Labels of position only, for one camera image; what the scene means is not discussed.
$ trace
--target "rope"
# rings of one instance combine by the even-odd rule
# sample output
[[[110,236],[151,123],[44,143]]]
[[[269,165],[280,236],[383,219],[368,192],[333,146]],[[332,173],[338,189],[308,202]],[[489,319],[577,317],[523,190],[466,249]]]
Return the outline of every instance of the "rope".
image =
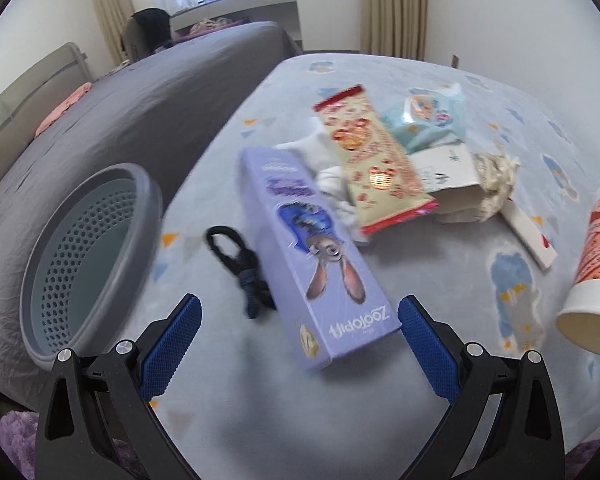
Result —
[[[236,259],[227,256],[218,248],[214,239],[217,235],[226,236],[238,246],[239,251]],[[206,231],[205,240],[211,252],[220,260],[220,263],[238,278],[240,288],[247,295],[246,313],[250,319],[257,318],[263,307],[275,309],[276,305],[273,303],[269,287],[260,277],[258,256],[245,245],[238,231],[218,225]]]

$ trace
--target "window sill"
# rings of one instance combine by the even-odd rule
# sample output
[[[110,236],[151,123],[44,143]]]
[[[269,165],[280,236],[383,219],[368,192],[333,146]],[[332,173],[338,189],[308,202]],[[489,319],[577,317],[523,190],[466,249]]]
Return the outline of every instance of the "window sill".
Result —
[[[212,0],[205,2],[193,9],[183,10],[171,17],[171,28],[180,30],[218,16],[239,12],[241,10],[255,9],[275,4],[294,2],[295,0]]]

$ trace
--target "pink cloth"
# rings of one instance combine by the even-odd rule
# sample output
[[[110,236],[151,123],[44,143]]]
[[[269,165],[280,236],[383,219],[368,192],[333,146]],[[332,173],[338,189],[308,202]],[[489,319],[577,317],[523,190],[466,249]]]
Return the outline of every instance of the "pink cloth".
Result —
[[[48,116],[46,116],[45,120],[40,123],[40,126],[38,126],[38,129],[36,130],[36,135],[34,136],[34,138],[37,137],[37,136],[39,136],[39,134],[41,134],[42,132],[44,132],[49,126],[51,126],[60,117],[62,117],[62,115],[71,106],[75,105],[78,102],[78,99],[80,99],[89,90],[91,90],[92,86],[93,86],[93,83],[85,83],[84,85],[82,85],[82,86],[78,87],[77,89],[75,89],[74,93],[72,93],[67,99],[65,99],[64,101],[62,101],[54,109],[54,111],[52,111]]]
[[[206,36],[207,34],[211,34],[212,32],[215,32],[216,30],[224,30],[226,28],[237,27],[237,25],[243,25],[243,24],[244,24],[244,20],[238,20],[237,22],[227,23],[226,25],[221,25],[220,27],[208,28],[207,30],[200,30],[198,32],[194,32],[193,34],[187,34],[186,36],[183,36],[181,38],[176,38],[175,40],[173,40],[173,43],[181,44],[181,43],[184,43],[185,41],[195,40],[196,38],[199,38],[200,36]]]

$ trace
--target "red paper cup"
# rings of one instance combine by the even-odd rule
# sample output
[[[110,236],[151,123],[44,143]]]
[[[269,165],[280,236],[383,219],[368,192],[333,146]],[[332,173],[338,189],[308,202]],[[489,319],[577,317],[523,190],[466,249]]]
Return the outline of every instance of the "red paper cup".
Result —
[[[556,325],[571,342],[600,354],[600,189],[571,288]]]

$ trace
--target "gray basket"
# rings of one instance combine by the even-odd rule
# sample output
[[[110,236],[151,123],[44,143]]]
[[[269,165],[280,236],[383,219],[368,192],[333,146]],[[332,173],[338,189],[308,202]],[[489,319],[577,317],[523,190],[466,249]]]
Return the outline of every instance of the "gray basket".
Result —
[[[148,173],[119,164],[62,202],[29,258],[20,326],[33,361],[51,370],[58,351],[95,356],[109,346],[150,270],[162,197]]]

